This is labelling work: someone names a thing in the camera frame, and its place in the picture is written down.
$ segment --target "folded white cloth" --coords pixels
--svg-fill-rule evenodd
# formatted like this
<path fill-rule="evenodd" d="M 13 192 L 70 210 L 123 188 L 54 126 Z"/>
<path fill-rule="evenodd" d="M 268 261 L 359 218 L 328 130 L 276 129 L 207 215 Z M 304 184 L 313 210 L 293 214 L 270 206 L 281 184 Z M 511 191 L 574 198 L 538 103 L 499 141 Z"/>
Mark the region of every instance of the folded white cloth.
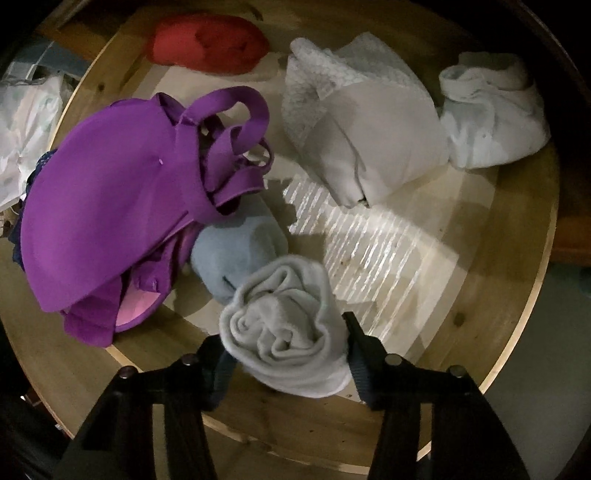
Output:
<path fill-rule="evenodd" d="M 510 163 L 550 139 L 544 102 L 516 55 L 464 52 L 439 75 L 441 124 L 458 168 Z"/>
<path fill-rule="evenodd" d="M 348 385 L 348 335 L 324 266 L 297 255 L 251 275 L 220 317 L 224 347 L 253 377 L 302 397 Z"/>
<path fill-rule="evenodd" d="M 291 43 L 281 113 L 315 181 L 345 206 L 374 205 L 447 162 L 446 134 L 427 89 L 371 33 L 332 52 Z"/>

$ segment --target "clothing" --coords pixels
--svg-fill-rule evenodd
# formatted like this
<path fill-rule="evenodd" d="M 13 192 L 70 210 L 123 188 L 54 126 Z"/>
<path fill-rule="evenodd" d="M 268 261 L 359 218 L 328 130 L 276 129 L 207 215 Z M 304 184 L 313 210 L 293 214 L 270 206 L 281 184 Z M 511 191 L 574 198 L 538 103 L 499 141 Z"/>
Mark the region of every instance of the clothing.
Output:
<path fill-rule="evenodd" d="M 279 257 L 251 275 L 223 310 L 220 337 L 275 390 L 322 398 L 350 381 L 345 321 L 324 266 L 307 258 Z"/>
<path fill-rule="evenodd" d="M 67 99 L 63 74 L 0 82 L 0 212 L 18 202 Z"/>
<path fill-rule="evenodd" d="M 334 200 L 372 206 L 448 159 L 433 100 L 371 33 L 331 52 L 291 43 L 282 117 L 310 177 Z"/>
<path fill-rule="evenodd" d="M 49 152 L 44 153 L 41 156 L 41 158 L 39 160 L 37 160 L 37 165 L 35 167 L 35 170 L 33 171 L 33 173 L 31 173 L 29 175 L 29 178 L 27 179 L 27 188 L 25 190 L 27 195 L 29 195 L 29 192 L 31 191 L 31 187 L 33 186 L 33 183 L 35 182 L 37 175 L 39 175 L 39 173 L 41 172 L 43 167 L 45 167 L 45 165 L 47 165 L 47 162 L 49 162 L 50 158 L 53 156 L 53 154 L 56 151 L 57 150 L 50 150 Z M 27 204 L 27 198 L 25 197 L 25 199 L 23 200 L 23 203 L 22 203 L 21 213 L 19 214 L 17 221 L 14 224 L 14 228 L 10 232 L 10 235 L 8 235 L 8 241 L 10 243 L 14 244 L 14 248 L 12 249 L 12 261 L 15 262 L 16 264 L 18 264 L 23 270 L 25 270 L 25 267 L 22 264 L 22 255 L 21 255 L 21 225 L 22 225 L 22 217 L 25 214 L 25 205 L 26 204 Z"/>
<path fill-rule="evenodd" d="M 253 23 L 204 13 L 161 20 L 146 49 L 153 63 L 232 75 L 250 72 L 268 52 L 268 40 Z"/>
<path fill-rule="evenodd" d="M 226 305 L 250 275 L 287 250 L 287 238 L 263 199 L 245 195 L 232 218 L 201 231 L 191 266 L 213 298 Z"/>
<path fill-rule="evenodd" d="M 518 56 L 465 52 L 439 81 L 446 97 L 441 124 L 455 167 L 510 163 L 548 143 L 544 102 Z"/>
<path fill-rule="evenodd" d="M 251 117 L 225 128 L 216 114 L 237 102 Z M 67 332 L 96 346 L 144 320 L 199 230 L 264 188 L 272 153 L 260 166 L 242 154 L 268 148 L 268 121 L 256 90 L 233 87 L 187 109 L 163 93 L 122 100 L 79 123 L 35 180 L 22 220 L 22 259 L 41 308 L 60 311 Z"/>

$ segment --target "blue lace fabric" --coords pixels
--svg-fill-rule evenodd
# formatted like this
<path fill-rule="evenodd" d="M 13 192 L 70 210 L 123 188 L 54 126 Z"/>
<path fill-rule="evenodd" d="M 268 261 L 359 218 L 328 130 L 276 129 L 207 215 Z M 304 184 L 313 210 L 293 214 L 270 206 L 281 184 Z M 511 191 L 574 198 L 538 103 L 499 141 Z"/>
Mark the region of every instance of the blue lace fabric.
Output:
<path fill-rule="evenodd" d="M 35 170 L 33 171 L 33 173 L 31 173 L 29 175 L 29 178 L 27 178 L 27 187 L 25 189 L 25 191 L 27 192 L 27 195 L 22 203 L 21 213 L 18 216 L 17 222 L 14 224 L 14 228 L 12 229 L 12 232 L 10 232 L 10 235 L 8 235 L 9 242 L 14 244 L 14 249 L 12 250 L 12 261 L 17 263 L 22 268 L 23 271 L 25 270 L 25 267 L 22 264 L 22 255 L 21 255 L 22 216 L 25 214 L 25 207 L 27 205 L 27 198 L 28 198 L 29 192 L 31 191 L 31 187 L 33 186 L 33 182 L 35 182 L 37 175 L 39 175 L 39 173 L 41 172 L 43 167 L 45 167 L 45 165 L 47 165 L 47 162 L 49 162 L 50 158 L 53 156 L 53 154 L 56 151 L 57 151 L 57 149 L 50 150 L 49 152 L 44 153 L 41 156 L 41 158 L 39 160 L 37 160 L 37 165 L 35 166 Z"/>

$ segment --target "purple bra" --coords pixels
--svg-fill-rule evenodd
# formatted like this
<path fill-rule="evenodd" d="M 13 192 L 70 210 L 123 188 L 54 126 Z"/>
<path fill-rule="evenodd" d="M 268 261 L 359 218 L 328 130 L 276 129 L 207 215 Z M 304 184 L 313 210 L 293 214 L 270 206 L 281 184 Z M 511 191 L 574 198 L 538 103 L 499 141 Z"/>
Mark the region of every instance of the purple bra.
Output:
<path fill-rule="evenodd" d="M 216 114 L 238 102 L 250 119 L 224 127 Z M 22 259 L 41 308 L 96 346 L 146 319 L 202 227 L 264 188 L 268 123 L 263 97 L 246 86 L 187 109 L 164 93 L 121 100 L 79 123 L 27 197 Z M 269 151 L 264 165 L 243 156 L 257 144 Z"/>

